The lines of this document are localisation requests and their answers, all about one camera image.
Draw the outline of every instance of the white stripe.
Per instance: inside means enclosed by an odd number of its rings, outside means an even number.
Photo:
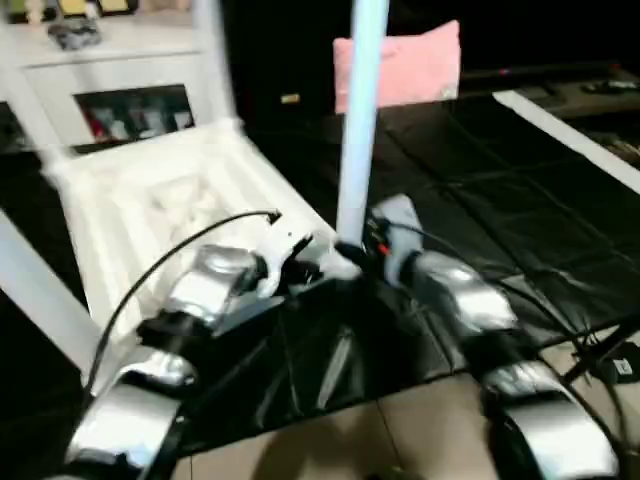
[[[640,170],[513,90],[496,92],[493,98],[640,194]]]

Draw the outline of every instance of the shelf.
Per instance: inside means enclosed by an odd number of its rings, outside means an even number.
[[[154,12],[98,20],[102,42],[74,52],[61,50],[47,35],[50,23],[11,25],[22,67],[198,52],[197,31],[189,12]]]

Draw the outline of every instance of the white pole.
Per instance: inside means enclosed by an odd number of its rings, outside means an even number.
[[[101,335],[100,327],[2,210],[0,265],[0,288],[87,374]],[[105,361],[115,365],[111,349],[106,352]]]
[[[72,156],[60,140],[44,107],[31,88],[18,60],[18,46],[9,26],[0,19],[0,85],[20,126],[33,143],[45,167]]]
[[[18,52],[10,27],[0,19],[0,85],[45,169],[54,168],[72,154],[27,81]],[[0,288],[86,376],[102,333],[100,327],[2,210],[0,265]],[[101,371],[115,368],[111,345],[104,360]]]
[[[204,81],[209,92],[211,116],[209,120],[236,118],[231,90],[231,77],[225,56],[224,25],[220,0],[195,0],[194,23],[198,29]]]
[[[389,0],[356,0],[352,19],[353,66],[342,139],[338,236],[360,245],[367,207],[382,41]]]

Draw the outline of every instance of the dark background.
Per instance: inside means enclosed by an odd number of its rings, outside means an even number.
[[[391,0],[388,34],[421,34],[458,19],[463,77],[635,58],[634,16],[625,2],[615,8],[533,0],[441,3]],[[350,1],[222,0],[222,5],[242,118],[273,121],[333,112],[332,41],[350,36]],[[281,95],[290,93],[298,93],[300,103],[281,105]]]

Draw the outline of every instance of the white shelf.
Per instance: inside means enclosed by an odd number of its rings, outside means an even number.
[[[228,215],[278,210],[285,221],[314,233],[306,254],[318,260],[335,236],[226,120],[85,155],[50,175],[61,194],[91,316],[101,327],[124,292],[163,252]],[[264,219],[248,220],[209,234],[205,241],[253,249],[268,229]],[[189,253],[181,254],[151,277],[123,311],[113,338],[124,338],[157,311],[191,261]],[[322,257],[325,261],[341,265],[335,256]]]
[[[199,52],[193,15],[164,11],[105,17],[98,20],[102,42],[65,52],[47,35],[49,22],[39,26],[11,25],[10,34],[20,49],[21,67],[41,67],[102,60],[179,55]]]

